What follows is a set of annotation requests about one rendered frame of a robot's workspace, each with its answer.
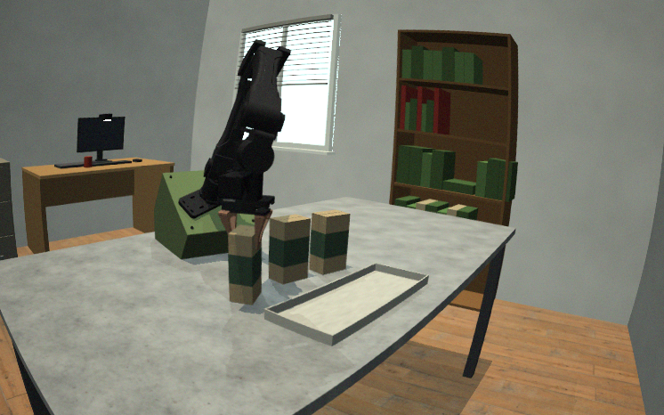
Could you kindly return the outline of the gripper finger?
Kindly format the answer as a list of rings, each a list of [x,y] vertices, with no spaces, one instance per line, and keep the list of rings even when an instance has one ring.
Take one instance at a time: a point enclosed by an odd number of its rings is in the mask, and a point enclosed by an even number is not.
[[[237,214],[230,213],[230,211],[220,210],[218,215],[223,223],[223,226],[228,233],[237,227]]]
[[[258,250],[260,248],[261,240],[263,237],[263,231],[269,222],[269,219],[272,214],[272,209],[271,212],[266,215],[266,216],[255,216],[255,249]],[[265,222],[266,220],[266,222]]]

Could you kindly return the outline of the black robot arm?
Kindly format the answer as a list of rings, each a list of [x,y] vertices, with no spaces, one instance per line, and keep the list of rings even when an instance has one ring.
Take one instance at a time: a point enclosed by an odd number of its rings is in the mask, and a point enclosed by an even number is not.
[[[223,135],[206,163],[204,184],[179,198],[178,204],[191,218],[219,206],[237,212],[245,200],[263,198],[263,173],[274,161],[272,144],[286,119],[281,112],[277,76],[290,54],[290,49],[279,46],[275,50],[259,39],[247,51],[239,67],[237,97]],[[249,134],[241,141],[245,132]],[[233,167],[242,170],[232,171]],[[222,204],[217,205],[217,197]]]

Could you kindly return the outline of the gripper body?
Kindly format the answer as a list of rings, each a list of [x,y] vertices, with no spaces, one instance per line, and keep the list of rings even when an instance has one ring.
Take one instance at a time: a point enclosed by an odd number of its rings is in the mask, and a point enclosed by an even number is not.
[[[232,168],[232,171],[241,172],[241,170],[242,168]],[[273,205],[274,202],[275,196],[263,195],[263,198],[258,201],[245,200],[242,210],[230,211],[230,213],[266,216],[271,212],[270,204]]]

